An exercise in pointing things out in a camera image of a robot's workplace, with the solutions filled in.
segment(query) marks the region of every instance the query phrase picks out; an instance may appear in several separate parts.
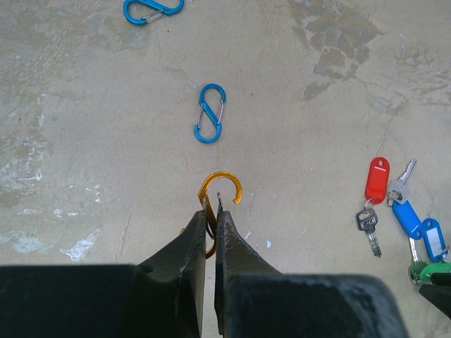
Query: carabiner gate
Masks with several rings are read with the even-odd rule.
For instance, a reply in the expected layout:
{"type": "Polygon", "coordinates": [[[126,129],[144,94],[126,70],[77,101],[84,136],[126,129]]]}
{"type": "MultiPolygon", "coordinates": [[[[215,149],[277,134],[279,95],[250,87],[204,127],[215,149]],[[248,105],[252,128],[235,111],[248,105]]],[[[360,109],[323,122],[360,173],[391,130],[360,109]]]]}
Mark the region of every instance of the carabiner gate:
{"type": "Polygon", "coordinates": [[[136,25],[136,26],[144,26],[148,23],[152,23],[154,21],[162,19],[165,16],[171,16],[171,15],[177,14],[178,12],[180,12],[182,10],[184,4],[185,4],[185,0],[180,0],[180,3],[177,7],[169,8],[169,7],[163,6],[153,0],[125,0],[123,10],[124,10],[125,18],[128,20],[129,23],[132,23],[133,25],[136,25]],[[149,7],[151,9],[155,10],[156,13],[143,16],[140,19],[135,19],[134,17],[132,17],[130,15],[130,12],[129,12],[130,5],[132,5],[132,4],[139,4],[139,5],[149,7]],[[160,14],[160,15],[151,20],[147,20],[158,14],[160,14]]]}
{"type": "Polygon", "coordinates": [[[196,135],[196,138],[205,144],[211,144],[218,140],[218,138],[221,136],[221,130],[222,130],[222,124],[221,124],[221,116],[223,114],[223,108],[224,108],[224,102],[226,102],[227,96],[224,89],[218,85],[218,84],[208,84],[204,88],[202,88],[202,91],[200,92],[199,97],[199,104],[200,104],[200,112],[199,117],[197,119],[197,124],[194,127],[194,135],[196,135]],[[219,110],[218,110],[218,116],[213,112],[213,110],[210,108],[210,105],[205,100],[205,93],[209,89],[216,89],[221,94],[221,100],[219,101],[219,110]],[[205,112],[211,122],[213,123],[214,127],[216,128],[216,135],[211,139],[205,139],[200,135],[200,119],[202,117],[203,112],[205,112]]]}

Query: key tag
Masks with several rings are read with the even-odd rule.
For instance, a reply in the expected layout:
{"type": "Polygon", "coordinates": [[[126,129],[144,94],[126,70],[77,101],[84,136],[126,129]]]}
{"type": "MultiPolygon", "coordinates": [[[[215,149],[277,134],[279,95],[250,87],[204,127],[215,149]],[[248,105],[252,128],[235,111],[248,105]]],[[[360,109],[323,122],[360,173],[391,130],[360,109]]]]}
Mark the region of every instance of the key tag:
{"type": "Polygon", "coordinates": [[[389,177],[389,162],[384,157],[373,159],[369,166],[368,180],[366,181],[365,197],[367,201],[376,205],[385,200],[389,177]]]}
{"type": "Polygon", "coordinates": [[[440,223],[433,218],[423,221],[424,245],[428,252],[428,257],[434,263],[443,262],[448,253],[448,248],[443,239],[440,223]]]}

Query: stained floor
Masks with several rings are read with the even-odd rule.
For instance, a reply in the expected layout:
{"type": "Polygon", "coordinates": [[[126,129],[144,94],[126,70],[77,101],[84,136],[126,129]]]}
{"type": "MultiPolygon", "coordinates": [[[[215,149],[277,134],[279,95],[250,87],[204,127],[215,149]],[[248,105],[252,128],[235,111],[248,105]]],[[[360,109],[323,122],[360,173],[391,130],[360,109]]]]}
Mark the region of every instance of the stained floor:
{"type": "MultiPolygon", "coordinates": [[[[392,178],[416,158],[411,203],[451,242],[450,22],[448,0],[187,0],[146,27],[122,1],[2,1],[0,263],[139,263],[225,170],[242,202],[229,182],[212,191],[270,264],[375,275],[412,337],[449,337],[407,278],[391,210],[376,207],[381,258],[354,214],[373,157],[392,178]],[[193,127],[211,82],[228,99],[206,146],[193,127]]],[[[204,337],[217,337],[211,260],[206,274],[204,337]]]]}

